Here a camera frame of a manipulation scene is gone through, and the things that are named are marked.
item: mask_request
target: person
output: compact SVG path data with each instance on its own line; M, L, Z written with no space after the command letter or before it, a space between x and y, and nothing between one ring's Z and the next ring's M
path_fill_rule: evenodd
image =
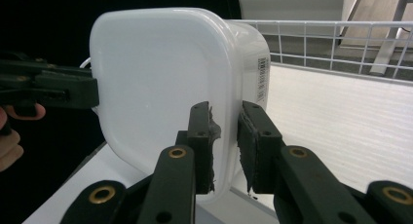
M16 114L14 107L10 105L0 108L0 129L3 129L8 121L8 115L15 119L27 121L42 119L46 114L46 109L40 104L35 104L35 108L37 115L33 117L19 116ZM24 150L19 142L19 133L14 130L8 135L0 135L0 172L9 168L23 155Z

